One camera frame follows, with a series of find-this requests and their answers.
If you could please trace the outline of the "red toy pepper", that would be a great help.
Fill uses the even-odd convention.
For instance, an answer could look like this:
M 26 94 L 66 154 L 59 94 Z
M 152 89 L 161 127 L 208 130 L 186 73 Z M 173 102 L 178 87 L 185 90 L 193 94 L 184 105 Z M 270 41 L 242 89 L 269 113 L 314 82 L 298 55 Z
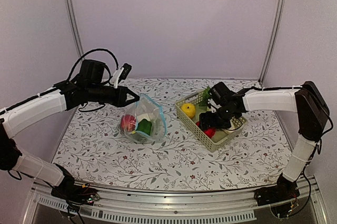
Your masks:
M 216 128 L 215 127 L 211 127 L 208 123 L 200 123 L 199 121 L 197 121 L 196 125 L 209 138 L 212 138 L 215 135 L 215 133 L 216 133 Z

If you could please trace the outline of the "red toy apple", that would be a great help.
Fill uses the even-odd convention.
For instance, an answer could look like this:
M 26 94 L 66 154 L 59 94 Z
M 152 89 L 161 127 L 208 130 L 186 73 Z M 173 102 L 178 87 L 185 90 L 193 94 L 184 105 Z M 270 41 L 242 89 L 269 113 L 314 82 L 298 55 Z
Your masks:
M 126 114 L 121 119 L 121 129 L 125 132 L 131 132 L 136 129 L 137 122 L 133 115 Z

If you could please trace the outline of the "clear zip top bag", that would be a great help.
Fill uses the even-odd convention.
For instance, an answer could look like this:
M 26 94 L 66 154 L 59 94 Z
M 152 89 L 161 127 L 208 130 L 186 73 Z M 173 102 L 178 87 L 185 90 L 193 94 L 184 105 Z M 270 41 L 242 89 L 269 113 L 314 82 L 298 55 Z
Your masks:
M 146 94 L 121 117 L 118 130 L 126 138 L 142 144 L 154 143 L 167 134 L 163 107 Z

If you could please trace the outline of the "yellow toy apple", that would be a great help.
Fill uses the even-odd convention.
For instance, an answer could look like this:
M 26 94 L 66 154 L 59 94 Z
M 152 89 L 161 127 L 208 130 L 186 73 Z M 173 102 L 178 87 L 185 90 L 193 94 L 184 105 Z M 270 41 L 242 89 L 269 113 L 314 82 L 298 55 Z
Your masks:
M 193 104 L 191 103 L 184 103 L 181 106 L 181 110 L 183 113 L 185 113 L 188 118 L 193 119 L 195 117 L 196 114 L 196 108 Z

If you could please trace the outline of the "green toy vegetable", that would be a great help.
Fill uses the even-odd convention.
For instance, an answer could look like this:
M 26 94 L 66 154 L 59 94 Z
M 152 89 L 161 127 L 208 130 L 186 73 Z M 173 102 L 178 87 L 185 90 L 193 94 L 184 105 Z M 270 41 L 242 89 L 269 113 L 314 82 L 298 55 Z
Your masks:
M 152 131 L 152 122 L 143 119 L 138 123 L 137 131 L 150 135 Z

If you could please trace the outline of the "beige perforated plastic basket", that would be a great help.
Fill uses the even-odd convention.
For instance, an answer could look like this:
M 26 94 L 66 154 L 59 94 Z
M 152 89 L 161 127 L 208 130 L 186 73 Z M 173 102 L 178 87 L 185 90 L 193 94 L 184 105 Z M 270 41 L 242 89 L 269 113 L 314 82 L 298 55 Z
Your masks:
M 208 89 L 198 91 L 175 102 L 178 119 L 194 136 L 209 150 L 215 152 L 229 141 L 238 136 L 247 124 L 245 117 L 233 117 L 223 120 L 211 109 Z M 184 112 L 183 107 L 188 104 L 195 109 L 191 118 Z

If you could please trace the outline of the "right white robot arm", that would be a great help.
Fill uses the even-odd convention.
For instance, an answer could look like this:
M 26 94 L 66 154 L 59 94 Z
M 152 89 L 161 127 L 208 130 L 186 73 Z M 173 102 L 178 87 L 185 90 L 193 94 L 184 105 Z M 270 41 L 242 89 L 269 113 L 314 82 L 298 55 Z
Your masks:
M 290 182 L 299 178 L 322 137 L 334 127 L 330 110 L 315 83 L 306 81 L 302 85 L 291 87 L 249 87 L 234 92 L 223 82 L 219 82 L 208 94 L 216 107 L 214 112 L 200 114 L 201 130 L 228 129 L 231 127 L 231 119 L 253 111 L 292 113 L 297 116 L 298 139 L 282 173 L 286 180 L 272 190 L 274 199 L 283 201 L 293 191 Z

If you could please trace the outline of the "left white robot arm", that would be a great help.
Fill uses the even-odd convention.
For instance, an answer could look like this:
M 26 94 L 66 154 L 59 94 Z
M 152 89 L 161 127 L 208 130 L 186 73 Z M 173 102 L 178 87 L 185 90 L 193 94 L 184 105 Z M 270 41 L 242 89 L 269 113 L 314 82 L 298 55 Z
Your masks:
M 116 66 L 115 72 L 109 73 L 108 79 L 103 80 L 104 72 L 109 72 L 108 66 L 104 62 L 86 59 L 88 55 L 85 53 L 76 61 L 75 64 L 81 66 L 76 75 L 73 74 L 73 67 L 65 80 L 1 110 L 1 170 L 14 170 L 43 180 L 57 187 L 67 200 L 78 196 L 78 188 L 72 184 L 72 175 L 62 167 L 19 150 L 14 137 L 51 115 L 72 110 L 79 105 L 93 102 L 126 107 L 139 101 L 139 95 L 120 85 L 132 69 L 130 64 Z

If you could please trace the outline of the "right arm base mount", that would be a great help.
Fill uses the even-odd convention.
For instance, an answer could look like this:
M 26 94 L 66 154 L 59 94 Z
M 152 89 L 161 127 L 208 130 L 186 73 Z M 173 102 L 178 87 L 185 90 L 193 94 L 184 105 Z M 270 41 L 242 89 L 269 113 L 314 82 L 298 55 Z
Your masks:
M 277 179 L 276 185 L 270 187 L 261 187 L 254 191 L 254 199 L 258 206 L 270 205 L 282 201 L 287 203 L 277 205 L 271 208 L 271 212 L 277 218 L 287 218 L 293 208 L 290 200 L 300 196 L 296 181 L 290 182 L 283 177 L 283 174 Z

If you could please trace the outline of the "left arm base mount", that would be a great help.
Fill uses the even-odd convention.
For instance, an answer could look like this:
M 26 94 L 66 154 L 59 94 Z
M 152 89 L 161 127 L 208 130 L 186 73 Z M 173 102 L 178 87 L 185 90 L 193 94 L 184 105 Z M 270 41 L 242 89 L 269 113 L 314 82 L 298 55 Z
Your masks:
M 68 200 L 77 205 L 93 205 L 100 199 L 98 191 L 91 188 L 89 183 L 81 186 L 75 184 L 74 177 L 62 166 L 56 164 L 62 171 L 64 178 L 58 186 L 54 186 L 51 195 L 57 198 Z

